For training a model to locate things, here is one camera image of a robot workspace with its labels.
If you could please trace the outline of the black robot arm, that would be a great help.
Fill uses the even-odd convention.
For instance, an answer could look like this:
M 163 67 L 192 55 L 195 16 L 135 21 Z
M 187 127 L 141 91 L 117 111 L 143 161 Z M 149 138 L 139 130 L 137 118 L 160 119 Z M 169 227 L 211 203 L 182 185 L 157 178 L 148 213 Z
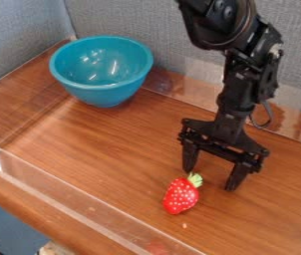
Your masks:
M 234 163 L 224 189 L 234 190 L 262 167 L 268 150 L 244 133 L 258 104 L 278 88 L 282 36 L 259 16 L 254 0 L 176 0 L 191 44 L 223 53 L 223 89 L 211 122 L 184 119 L 178 140 L 182 168 L 192 171 L 203 151 Z

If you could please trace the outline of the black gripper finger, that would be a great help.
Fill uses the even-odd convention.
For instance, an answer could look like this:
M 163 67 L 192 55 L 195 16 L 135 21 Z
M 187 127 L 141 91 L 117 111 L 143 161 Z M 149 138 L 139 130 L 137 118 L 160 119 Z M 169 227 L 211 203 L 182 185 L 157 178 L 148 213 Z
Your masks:
M 236 162 L 234 164 L 231 173 L 226 180 L 224 189 L 227 191 L 234 191 L 236 187 L 239 186 L 239 184 L 242 183 L 248 173 L 250 173 L 250 165 L 244 162 Z
M 182 144 L 182 168 L 186 173 L 190 173 L 194 169 L 198 158 L 196 145 L 186 140 Z

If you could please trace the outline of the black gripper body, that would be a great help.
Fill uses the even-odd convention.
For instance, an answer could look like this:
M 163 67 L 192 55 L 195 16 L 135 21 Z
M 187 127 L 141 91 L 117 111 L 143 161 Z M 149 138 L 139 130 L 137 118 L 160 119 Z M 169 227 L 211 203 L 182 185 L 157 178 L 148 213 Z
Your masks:
M 244 121 L 251 119 L 256 104 L 272 97 L 272 55 L 256 64 L 235 54 L 226 55 L 223 88 L 216 97 L 216 115 L 212 122 L 182 120 L 178 135 L 198 147 L 198 153 L 210 152 L 234 164 L 250 165 L 250 173 L 260 169 L 267 149 L 244 133 Z

